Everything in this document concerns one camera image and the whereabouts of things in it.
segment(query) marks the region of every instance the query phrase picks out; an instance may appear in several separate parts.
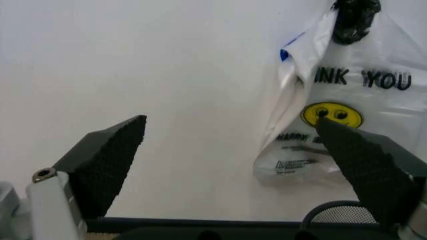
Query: white backdrop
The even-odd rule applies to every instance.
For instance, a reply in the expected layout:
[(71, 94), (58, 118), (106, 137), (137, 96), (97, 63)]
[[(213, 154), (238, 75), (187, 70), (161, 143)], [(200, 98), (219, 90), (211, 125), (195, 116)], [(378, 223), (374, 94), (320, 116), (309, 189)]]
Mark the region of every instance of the white backdrop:
[[(279, 49), (329, 2), (0, 0), (0, 179), (24, 196), (86, 133), (145, 114), (108, 216), (301, 220), (353, 199), (348, 185), (277, 189), (252, 176)], [(427, 50), (427, 1), (382, 2)]]

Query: white plastic bag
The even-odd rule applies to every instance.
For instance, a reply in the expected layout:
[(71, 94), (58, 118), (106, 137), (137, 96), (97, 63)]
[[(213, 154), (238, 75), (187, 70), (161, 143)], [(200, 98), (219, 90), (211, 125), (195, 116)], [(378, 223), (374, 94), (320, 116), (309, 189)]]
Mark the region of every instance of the white plastic bag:
[(351, 45), (331, 41), (336, 11), (284, 47), (282, 94), (254, 174), (264, 184), (317, 180), (339, 168), (313, 125), (319, 115), (389, 136), (413, 152), (427, 109), (427, 56), (386, 13)]

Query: mesh basket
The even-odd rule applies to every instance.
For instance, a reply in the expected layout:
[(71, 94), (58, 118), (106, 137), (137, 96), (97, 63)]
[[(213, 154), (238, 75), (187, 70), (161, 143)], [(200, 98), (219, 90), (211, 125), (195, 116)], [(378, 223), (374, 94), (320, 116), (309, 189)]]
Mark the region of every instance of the mesh basket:
[(311, 210), (301, 223), (310, 224), (377, 224), (372, 214), (358, 201), (332, 201)]

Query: yellow smiley face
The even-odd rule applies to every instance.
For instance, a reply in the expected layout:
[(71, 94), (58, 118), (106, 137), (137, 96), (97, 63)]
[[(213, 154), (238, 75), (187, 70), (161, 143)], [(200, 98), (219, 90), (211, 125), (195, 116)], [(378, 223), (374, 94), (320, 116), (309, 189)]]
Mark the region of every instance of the yellow smiley face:
[(306, 106), (301, 112), (302, 120), (312, 127), (316, 125), (319, 117), (326, 117), (332, 121), (355, 129), (363, 123), (363, 118), (360, 113), (341, 103), (318, 102)]

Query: black foam pad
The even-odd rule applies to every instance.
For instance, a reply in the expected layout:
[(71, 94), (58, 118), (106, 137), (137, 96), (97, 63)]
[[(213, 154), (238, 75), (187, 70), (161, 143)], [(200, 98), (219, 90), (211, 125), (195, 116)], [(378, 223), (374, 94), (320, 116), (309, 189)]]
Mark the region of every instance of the black foam pad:
[[(405, 222), (420, 200), (426, 164), (388, 137), (353, 129), (325, 117), (318, 120), (316, 130), (361, 204), (375, 220), (386, 227)], [(402, 161), (414, 164), (396, 164)], [(411, 172), (422, 180), (412, 180)]]
[(135, 116), (82, 138), (53, 167), (69, 175), (83, 218), (103, 217), (122, 189), (143, 141), (146, 116)]

